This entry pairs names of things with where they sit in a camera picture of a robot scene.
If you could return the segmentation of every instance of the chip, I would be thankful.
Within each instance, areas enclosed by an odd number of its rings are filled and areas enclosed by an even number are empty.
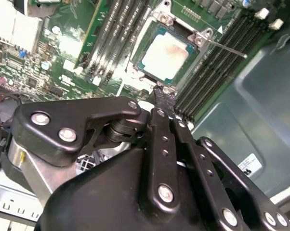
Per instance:
[[[173,79],[189,56],[186,48],[170,33],[158,34],[142,59],[143,70],[163,81]]]
[[[58,97],[61,97],[64,94],[63,90],[61,90],[60,88],[54,87],[54,86],[52,86],[50,88],[50,93],[52,93]]]
[[[37,80],[35,80],[34,78],[28,78],[27,84],[30,87],[35,88],[37,85]]]

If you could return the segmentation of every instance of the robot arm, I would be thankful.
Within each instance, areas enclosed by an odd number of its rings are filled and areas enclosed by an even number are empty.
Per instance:
[[[290,230],[228,156],[209,138],[195,141],[169,109],[149,114],[126,97],[21,105],[4,170],[22,174],[44,206],[35,230]],[[78,156],[123,141],[132,148],[76,176]]]

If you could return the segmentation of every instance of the silver screw head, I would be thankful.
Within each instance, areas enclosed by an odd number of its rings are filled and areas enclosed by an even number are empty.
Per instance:
[[[162,110],[158,110],[157,112],[160,116],[164,117],[164,112]]]
[[[205,143],[206,143],[208,146],[212,147],[212,143],[211,143],[209,140],[205,140]]]
[[[158,188],[158,193],[160,198],[166,203],[170,203],[174,199],[173,192],[168,186],[160,185]]]
[[[133,102],[133,101],[130,101],[130,102],[128,103],[128,105],[129,105],[129,107],[132,107],[133,109],[136,109],[136,108],[137,108],[136,103]]]
[[[223,216],[225,220],[231,225],[231,226],[236,226],[237,225],[237,219],[235,215],[232,213],[231,210],[225,208],[223,210]]]
[[[34,124],[44,126],[50,122],[50,118],[43,113],[35,113],[31,116],[31,121],[33,121]]]
[[[266,218],[266,220],[268,221],[269,224],[271,224],[272,226],[276,226],[276,221],[272,217],[272,215],[270,215],[270,213],[265,212],[264,215],[265,215],[265,218]]]
[[[277,213],[277,219],[278,219],[278,221],[281,223],[281,225],[283,225],[283,226],[287,226],[288,225],[288,223],[287,223],[287,221],[284,219],[284,217],[281,215],[281,214],[279,214],[279,213]]]
[[[184,127],[185,127],[185,124],[184,124],[184,122],[183,122],[183,121],[179,120],[179,121],[178,121],[178,123],[179,123],[179,125],[180,125],[182,128],[184,128]]]
[[[66,142],[73,142],[77,139],[77,134],[70,128],[63,128],[58,133],[59,138]]]

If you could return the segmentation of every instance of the motherboard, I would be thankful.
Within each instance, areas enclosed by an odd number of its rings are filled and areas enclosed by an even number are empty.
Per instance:
[[[146,101],[161,85],[176,95],[178,116],[192,122],[290,15],[290,0],[22,4],[0,0],[3,89],[32,101]]]

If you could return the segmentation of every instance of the capacitor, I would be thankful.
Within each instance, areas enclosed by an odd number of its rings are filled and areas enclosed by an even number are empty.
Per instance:
[[[4,77],[4,76],[0,77],[0,86],[4,85],[6,82],[7,82],[7,78],[6,77]]]
[[[26,56],[26,51],[20,51],[19,57],[24,58]]]
[[[60,28],[58,26],[53,26],[52,27],[52,32],[55,34],[55,35],[59,35],[60,34]]]
[[[41,62],[41,68],[45,71],[49,70],[51,67],[51,62],[50,61],[43,61]]]

